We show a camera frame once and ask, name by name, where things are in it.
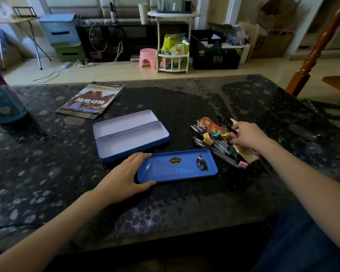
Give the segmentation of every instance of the pen holder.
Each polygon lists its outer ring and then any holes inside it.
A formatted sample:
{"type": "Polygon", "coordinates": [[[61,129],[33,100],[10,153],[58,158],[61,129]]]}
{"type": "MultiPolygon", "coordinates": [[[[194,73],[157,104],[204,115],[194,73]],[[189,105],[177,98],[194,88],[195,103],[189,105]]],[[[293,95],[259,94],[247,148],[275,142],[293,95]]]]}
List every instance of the pen holder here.
{"type": "Polygon", "coordinates": [[[11,123],[27,114],[28,110],[7,85],[0,86],[0,124],[11,123]]]}

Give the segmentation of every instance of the logo on pencil case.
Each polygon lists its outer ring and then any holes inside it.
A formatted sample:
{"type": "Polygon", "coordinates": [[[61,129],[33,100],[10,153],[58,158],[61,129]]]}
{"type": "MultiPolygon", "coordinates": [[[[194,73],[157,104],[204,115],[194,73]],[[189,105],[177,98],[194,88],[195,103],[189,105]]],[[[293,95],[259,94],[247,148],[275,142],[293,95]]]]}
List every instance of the logo on pencil case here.
{"type": "Polygon", "coordinates": [[[181,158],[173,157],[172,159],[169,159],[169,161],[170,161],[172,164],[178,164],[178,163],[181,162],[181,158]]]}

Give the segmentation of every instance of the marble tabletop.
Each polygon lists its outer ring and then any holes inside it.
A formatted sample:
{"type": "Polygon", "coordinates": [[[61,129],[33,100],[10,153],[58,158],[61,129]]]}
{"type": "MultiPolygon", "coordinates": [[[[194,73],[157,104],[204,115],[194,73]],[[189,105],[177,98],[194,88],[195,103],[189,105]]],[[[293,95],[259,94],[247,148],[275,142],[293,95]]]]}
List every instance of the marble tabletop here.
{"type": "MultiPolygon", "coordinates": [[[[260,75],[124,82],[96,120],[56,114],[86,84],[14,87],[30,115],[0,125],[0,226],[41,225],[94,188],[118,163],[98,159],[92,125],[151,109],[170,133],[152,153],[196,149],[196,119],[217,115],[257,123],[288,151],[340,180],[340,129],[260,75]]],[[[113,247],[265,219],[296,202],[260,159],[237,170],[215,157],[218,174],[168,183],[110,206],[73,242],[80,251],[113,247]]],[[[0,250],[30,227],[0,230],[0,250]]]]}

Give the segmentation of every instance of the drawer handle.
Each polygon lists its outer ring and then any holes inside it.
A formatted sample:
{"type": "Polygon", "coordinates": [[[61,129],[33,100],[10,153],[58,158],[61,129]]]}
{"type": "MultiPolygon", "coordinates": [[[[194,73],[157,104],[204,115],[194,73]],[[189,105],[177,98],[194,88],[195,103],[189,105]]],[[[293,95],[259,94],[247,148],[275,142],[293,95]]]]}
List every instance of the drawer handle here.
{"type": "Polygon", "coordinates": [[[69,31],[61,31],[61,32],[51,32],[52,35],[63,35],[63,34],[69,34],[69,31]]]}
{"type": "Polygon", "coordinates": [[[79,55],[79,53],[62,53],[62,55],[79,55]]]}

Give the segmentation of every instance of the wooden banister post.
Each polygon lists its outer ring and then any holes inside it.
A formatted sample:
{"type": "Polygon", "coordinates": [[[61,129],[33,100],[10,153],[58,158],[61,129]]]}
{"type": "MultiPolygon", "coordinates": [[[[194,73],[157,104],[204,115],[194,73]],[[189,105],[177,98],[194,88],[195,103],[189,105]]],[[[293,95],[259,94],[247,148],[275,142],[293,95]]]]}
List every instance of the wooden banister post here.
{"type": "Polygon", "coordinates": [[[293,96],[298,96],[302,88],[310,78],[309,72],[316,65],[316,59],[320,57],[321,51],[334,36],[336,29],[340,25],[340,7],[332,14],[329,23],[321,32],[312,52],[309,53],[299,72],[295,73],[288,84],[286,91],[293,96]]]}

